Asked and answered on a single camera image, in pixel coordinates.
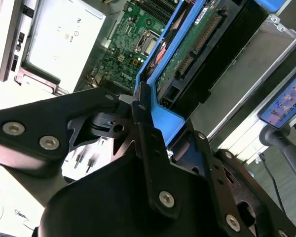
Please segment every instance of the black cable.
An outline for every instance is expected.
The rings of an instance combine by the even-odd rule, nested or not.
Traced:
[[[265,162],[265,157],[264,157],[264,154],[259,154],[259,157],[261,158],[262,162],[263,162],[263,165],[266,169],[266,172],[268,173],[268,175],[271,177],[272,179],[272,182],[273,182],[273,186],[274,186],[274,189],[275,189],[275,193],[276,193],[276,196],[277,196],[277,199],[278,199],[278,202],[280,203],[280,207],[283,211],[283,213],[286,215],[286,212],[285,212],[285,209],[284,209],[284,206],[283,206],[283,203],[282,203],[282,200],[281,200],[281,196],[280,196],[280,193],[278,192],[278,188],[277,188],[277,184],[276,184],[276,181],[271,173],[271,171],[268,169],[267,165],[266,165],[266,162]]]
[[[28,227],[28,226],[25,225],[24,223],[23,223],[23,225],[24,225],[26,228],[30,229],[31,231],[34,231],[32,228]]]
[[[14,212],[15,212],[16,215],[18,215],[18,216],[24,218],[24,219],[25,219],[24,222],[26,222],[26,221],[29,222],[29,219],[28,219],[25,215],[23,215],[19,210],[14,209]],[[27,225],[25,225],[24,222],[23,222],[23,225],[24,225],[26,228],[30,229],[31,231],[34,231],[32,228],[30,228],[30,227],[28,227]]]

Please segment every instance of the blue drive bracket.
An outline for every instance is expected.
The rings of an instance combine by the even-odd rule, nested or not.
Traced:
[[[256,2],[270,12],[276,12],[284,5],[285,0],[256,0]]]
[[[285,0],[256,0],[260,5],[267,8],[270,11],[277,11],[285,2]],[[202,7],[205,3],[205,0],[196,0],[195,4],[193,5],[192,9],[190,10],[188,16],[184,20],[183,24],[181,25],[180,29],[178,30],[176,36],[172,40],[171,44],[169,45],[167,51],[162,57],[161,62],[155,68],[154,72],[147,80],[147,84],[151,87],[151,115],[153,119],[154,126],[161,130],[165,145],[167,146],[174,136],[179,132],[179,130],[183,127],[185,120],[182,116],[177,115],[176,113],[168,110],[167,108],[159,105],[157,100],[156,94],[156,81],[162,74],[163,70],[165,69],[166,65],[171,60],[172,56],[176,52],[177,48],[179,47],[180,43],[184,39],[185,35],[188,33],[190,27],[195,22],[197,16],[200,14]],[[179,10],[183,7],[183,1],[181,0],[175,9],[174,13],[172,14],[168,24],[166,25],[163,33],[161,34],[160,38],[158,39],[156,46],[152,50],[151,54],[149,55],[148,59],[144,62],[142,68],[138,72],[136,76],[136,85],[135,90],[139,86],[140,83],[140,76],[143,73],[144,69],[148,66],[150,60],[152,59],[154,53],[158,49],[159,45],[163,42],[163,39],[168,32],[168,29],[171,28],[172,23],[176,15],[179,13]]]

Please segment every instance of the screw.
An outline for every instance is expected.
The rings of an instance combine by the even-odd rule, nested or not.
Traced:
[[[198,136],[200,139],[203,139],[203,140],[205,139],[205,136],[202,133],[199,133]]]
[[[59,147],[59,141],[53,136],[44,136],[39,140],[39,144],[45,150],[55,150]]]
[[[171,195],[171,193],[167,192],[167,191],[161,191],[159,193],[159,200],[161,201],[161,203],[168,207],[171,208],[174,206],[174,198]]]
[[[227,156],[229,159],[232,158],[232,155],[229,152],[225,152],[225,156]]]
[[[106,94],[105,97],[107,97],[109,100],[114,100],[114,97],[109,94]]]
[[[278,233],[280,234],[281,237],[288,237],[283,230],[278,230]]]
[[[228,225],[236,232],[240,231],[240,224],[237,221],[237,219],[235,217],[233,217],[232,215],[228,214],[226,215],[226,221],[228,223]]]
[[[142,110],[146,110],[145,106],[143,105],[139,105],[139,108],[141,108]]]
[[[25,127],[18,122],[7,122],[3,125],[2,130],[9,135],[18,136],[25,131]]]

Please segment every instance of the white label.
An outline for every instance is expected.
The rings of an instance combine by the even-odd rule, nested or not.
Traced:
[[[208,7],[205,7],[201,13],[198,15],[196,21],[194,22],[195,25],[198,25],[198,23],[202,20],[202,18],[204,17],[206,11],[208,10]]]

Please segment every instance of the monitor screen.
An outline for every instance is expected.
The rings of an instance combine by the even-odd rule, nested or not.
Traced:
[[[296,114],[296,74],[291,83],[260,115],[266,123],[281,128]]]

